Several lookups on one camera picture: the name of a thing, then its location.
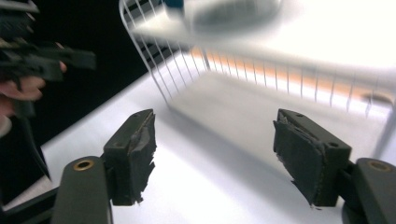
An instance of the wire grid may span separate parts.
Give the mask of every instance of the wire grid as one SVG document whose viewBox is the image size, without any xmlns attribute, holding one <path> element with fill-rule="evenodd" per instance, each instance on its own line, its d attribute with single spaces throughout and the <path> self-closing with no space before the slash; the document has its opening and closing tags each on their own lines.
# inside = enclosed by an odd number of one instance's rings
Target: wire grid
<svg viewBox="0 0 396 224">
<path fill-rule="evenodd" d="M 322 69 L 279 61 L 257 61 L 226 54 L 205 46 L 186 46 L 148 35 L 134 35 L 140 21 L 156 16 L 162 0 L 120 0 L 120 14 L 137 51 L 152 75 L 163 99 L 169 103 L 206 71 L 250 82 L 264 88 L 297 95 L 306 100 L 337 107 L 366 117 L 388 118 L 379 146 L 384 146 L 395 130 L 395 81 L 361 71 Z"/>
</svg>

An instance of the white table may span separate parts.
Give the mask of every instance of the white table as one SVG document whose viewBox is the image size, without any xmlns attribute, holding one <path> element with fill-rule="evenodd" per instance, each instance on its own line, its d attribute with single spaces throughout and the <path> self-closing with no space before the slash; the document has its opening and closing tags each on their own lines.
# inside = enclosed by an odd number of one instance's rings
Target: white table
<svg viewBox="0 0 396 224">
<path fill-rule="evenodd" d="M 147 108 L 157 115 L 156 168 L 145 201 L 113 207 L 115 223 L 342 223 L 340 206 L 311 208 L 290 177 L 172 113 L 149 76 L 42 146 L 54 187 L 67 163 L 100 156 L 121 124 Z"/>
</svg>

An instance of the wire rack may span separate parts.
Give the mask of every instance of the wire rack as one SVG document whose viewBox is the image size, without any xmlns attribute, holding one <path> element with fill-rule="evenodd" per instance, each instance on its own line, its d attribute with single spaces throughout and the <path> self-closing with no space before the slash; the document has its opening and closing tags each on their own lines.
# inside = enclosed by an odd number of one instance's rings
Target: wire rack
<svg viewBox="0 0 396 224">
<path fill-rule="evenodd" d="M 163 16 L 165 11 L 162 0 L 120 0 L 123 24 L 166 103 L 172 104 L 184 90 L 211 71 L 312 104 L 384 119 L 386 124 L 374 156 L 379 157 L 389 147 L 396 126 L 394 70 L 380 74 L 279 54 L 258 58 L 184 39 L 161 38 L 151 32 L 135 32 L 140 24 Z"/>
</svg>

